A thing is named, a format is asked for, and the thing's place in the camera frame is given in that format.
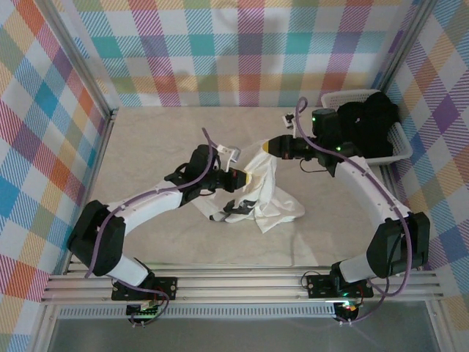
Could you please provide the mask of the white t-shirt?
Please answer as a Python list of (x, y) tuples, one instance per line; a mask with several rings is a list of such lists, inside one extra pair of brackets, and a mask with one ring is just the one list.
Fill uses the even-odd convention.
[(261, 142), (242, 149), (234, 167), (250, 176), (246, 186), (233, 193), (218, 190), (192, 201), (209, 220), (228, 224), (252, 220), (265, 233), (305, 214), (304, 206), (276, 185), (277, 159), (262, 149)]

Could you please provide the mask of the black garment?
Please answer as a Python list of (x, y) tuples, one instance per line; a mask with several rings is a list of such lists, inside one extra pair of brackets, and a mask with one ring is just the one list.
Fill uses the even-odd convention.
[(365, 158), (393, 155), (388, 132), (399, 121), (399, 108), (382, 92), (370, 95), (364, 102), (341, 105), (337, 114), (344, 142), (352, 142)]

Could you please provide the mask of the white plastic basket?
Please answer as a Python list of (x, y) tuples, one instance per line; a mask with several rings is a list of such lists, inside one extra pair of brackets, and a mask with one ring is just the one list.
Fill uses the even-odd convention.
[[(324, 108), (337, 110), (340, 106), (349, 102), (364, 102), (378, 89), (352, 89), (337, 92), (329, 92), (321, 97)], [(391, 156), (379, 158), (366, 158), (370, 166), (389, 165), (402, 159), (408, 159), (413, 154), (413, 149), (407, 139), (400, 122), (396, 122), (388, 131), (388, 141), (393, 147)]]

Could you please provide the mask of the small controller circuit board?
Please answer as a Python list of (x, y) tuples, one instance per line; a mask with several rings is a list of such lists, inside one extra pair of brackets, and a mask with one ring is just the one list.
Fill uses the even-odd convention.
[(348, 301), (334, 303), (335, 319), (354, 320), (358, 317), (359, 308)]
[(159, 312), (160, 304), (144, 307), (141, 307), (139, 304), (128, 304), (125, 309), (125, 314), (129, 318), (134, 319), (150, 319), (155, 317)]

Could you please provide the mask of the aluminium frame post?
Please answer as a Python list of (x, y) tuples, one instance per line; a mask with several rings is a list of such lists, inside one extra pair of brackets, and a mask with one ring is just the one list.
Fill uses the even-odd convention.
[(109, 106), (104, 94), (97, 85), (95, 75), (92, 73), (90, 67), (85, 61), (85, 58), (78, 50), (78, 46), (75, 44), (73, 37), (70, 35), (59, 12), (53, 5), (52, 0), (34, 0), (34, 3), (37, 5), (46, 22), (51, 27), (52, 32), (58, 39), (63, 51), (70, 60), (71, 65), (77, 71), (100, 112), (103, 113), (107, 120), (113, 120), (114, 109)]
[(438, 0), (402, 0), (391, 17), (366, 82), (366, 88), (387, 92)]

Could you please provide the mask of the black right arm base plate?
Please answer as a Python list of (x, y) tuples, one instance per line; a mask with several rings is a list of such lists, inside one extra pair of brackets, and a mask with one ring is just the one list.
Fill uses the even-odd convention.
[(374, 291), (366, 280), (345, 282), (330, 275), (311, 275), (306, 277), (309, 298), (372, 298)]

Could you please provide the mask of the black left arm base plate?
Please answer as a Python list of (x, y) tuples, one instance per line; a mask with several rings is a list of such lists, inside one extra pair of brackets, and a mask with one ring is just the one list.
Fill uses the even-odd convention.
[(165, 293), (170, 300), (175, 300), (177, 293), (177, 277), (148, 276), (139, 286), (116, 281), (111, 293), (112, 301), (150, 301), (161, 300), (163, 296), (155, 291)]

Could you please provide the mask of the aluminium mounting rail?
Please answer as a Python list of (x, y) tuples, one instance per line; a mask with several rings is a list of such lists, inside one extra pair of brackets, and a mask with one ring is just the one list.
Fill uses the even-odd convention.
[[(177, 304), (302, 303), (308, 300), (304, 273), (328, 274), (327, 266), (153, 264), (156, 276), (177, 278)], [(107, 276), (86, 278), (86, 266), (73, 260), (64, 274), (48, 279), (43, 304), (111, 303)]]

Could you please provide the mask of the aluminium side rail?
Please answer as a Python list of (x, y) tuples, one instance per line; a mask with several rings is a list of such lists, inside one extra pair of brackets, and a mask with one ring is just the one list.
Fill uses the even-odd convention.
[[(396, 123), (394, 122), (387, 130), (387, 135), (389, 129)], [(386, 147), (384, 149), (385, 156), (391, 156), (393, 152), (393, 147), (391, 143), (388, 141), (386, 135)], [(371, 166), (373, 169), (379, 169), (381, 173), (381, 177), (385, 182), (385, 187), (391, 192), (394, 197), (397, 197), (397, 187), (395, 183), (394, 174), (391, 171), (391, 166), (394, 165), (394, 162), (389, 165), (379, 165), (379, 166)], [(402, 215), (405, 218), (407, 223), (410, 238), (412, 242), (412, 250), (413, 250), (413, 261), (411, 268), (419, 268), (426, 265), (428, 260), (428, 246), (429, 246), (429, 219), (427, 218), (425, 213), (413, 213), (411, 210), (401, 210)], [(394, 252), (391, 254), (394, 255), (393, 262), (392, 262), (392, 274), (398, 274), (401, 272), (406, 271), (407, 267), (407, 242), (405, 239), (405, 234), (402, 234), (402, 240), (399, 245), (396, 246)]]
[(82, 207), (78, 220), (67, 239), (67, 256), (62, 270), (63, 275), (67, 274), (68, 266), (73, 255), (78, 254), (79, 260), (85, 259), (86, 267), (91, 264), (95, 242), (99, 233), (98, 228), (104, 221), (106, 214), (110, 213), (109, 210), (105, 210), (105, 205), (100, 201), (91, 200), (91, 195), (93, 188), (95, 187), (97, 176), (99, 175), (100, 167), (106, 153), (106, 148), (117, 114), (118, 110), (113, 110), (110, 117), (106, 120), (104, 135), (100, 142), (95, 164), (92, 168), (90, 184), (86, 189), (86, 203)]

